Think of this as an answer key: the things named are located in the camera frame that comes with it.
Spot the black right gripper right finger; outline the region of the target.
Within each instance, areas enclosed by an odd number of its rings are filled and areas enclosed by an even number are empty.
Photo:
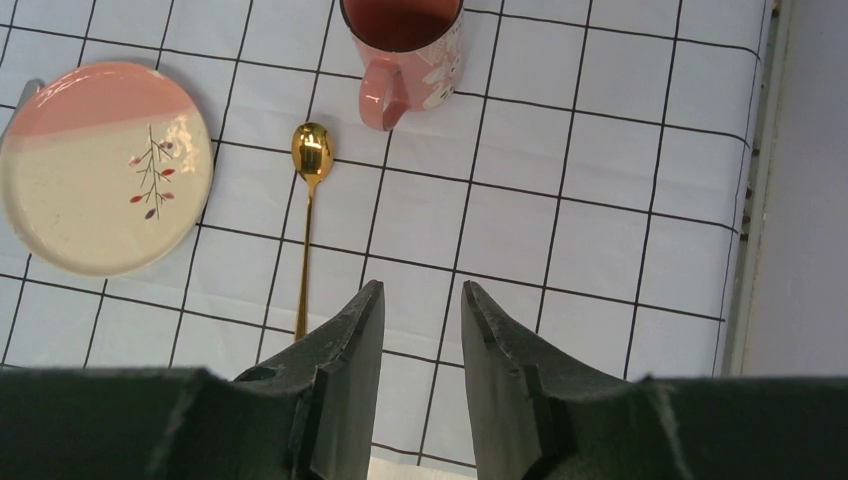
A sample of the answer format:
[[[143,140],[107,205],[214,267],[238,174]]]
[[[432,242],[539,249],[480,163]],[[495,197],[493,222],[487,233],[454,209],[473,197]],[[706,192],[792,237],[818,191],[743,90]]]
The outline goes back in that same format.
[[[843,479],[843,377],[653,378],[590,367],[462,290],[481,479]]]

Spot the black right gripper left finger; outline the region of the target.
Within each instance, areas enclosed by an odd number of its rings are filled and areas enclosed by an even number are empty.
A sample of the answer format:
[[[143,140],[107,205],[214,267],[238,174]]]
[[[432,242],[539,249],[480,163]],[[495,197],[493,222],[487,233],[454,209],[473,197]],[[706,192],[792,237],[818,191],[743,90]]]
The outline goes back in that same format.
[[[364,479],[384,287],[233,380],[204,368],[1,375],[5,479]]]

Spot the white checked tablecloth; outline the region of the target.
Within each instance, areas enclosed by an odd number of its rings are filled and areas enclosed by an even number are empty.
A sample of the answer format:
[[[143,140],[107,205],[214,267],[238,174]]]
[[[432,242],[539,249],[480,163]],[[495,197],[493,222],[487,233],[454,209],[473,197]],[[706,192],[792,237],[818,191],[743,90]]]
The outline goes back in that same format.
[[[292,341],[306,189],[294,128],[336,146],[309,324],[368,280],[386,330],[372,453],[473,476],[460,310],[475,281],[581,361],[719,373],[770,14],[763,1],[469,1],[454,95],[360,119],[335,1],[5,1],[1,117],[26,81],[125,60],[180,83],[216,154],[199,224],[131,275],[70,275],[1,228],[1,364],[203,366]]]

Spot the metal spoon wooden handle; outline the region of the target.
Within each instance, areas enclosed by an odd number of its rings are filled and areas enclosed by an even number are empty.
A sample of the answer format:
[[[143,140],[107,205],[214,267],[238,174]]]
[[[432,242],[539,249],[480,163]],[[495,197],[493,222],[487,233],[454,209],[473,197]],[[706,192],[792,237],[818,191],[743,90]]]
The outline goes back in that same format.
[[[299,125],[292,136],[291,156],[294,170],[307,188],[302,270],[294,330],[294,340],[299,341],[308,330],[310,248],[316,190],[332,171],[335,161],[331,133],[319,123],[306,122]]]

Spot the cream pink branch plate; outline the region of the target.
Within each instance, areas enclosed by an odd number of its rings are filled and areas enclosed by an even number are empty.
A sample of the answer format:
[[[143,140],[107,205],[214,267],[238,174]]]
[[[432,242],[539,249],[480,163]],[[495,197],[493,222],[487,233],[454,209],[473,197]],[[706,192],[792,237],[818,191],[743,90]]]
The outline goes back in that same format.
[[[9,226],[34,256],[82,276],[166,256],[199,219],[212,180],[199,107],[171,78],[130,62],[85,65],[40,88],[1,146]]]

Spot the pink patterned mug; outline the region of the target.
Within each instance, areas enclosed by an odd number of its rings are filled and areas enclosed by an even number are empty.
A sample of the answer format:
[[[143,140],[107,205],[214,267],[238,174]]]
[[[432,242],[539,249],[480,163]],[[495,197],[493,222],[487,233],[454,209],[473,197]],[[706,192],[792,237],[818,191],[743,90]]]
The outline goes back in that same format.
[[[410,111],[442,104],[462,76],[461,0],[344,0],[340,13],[365,71],[362,121],[395,128]]]

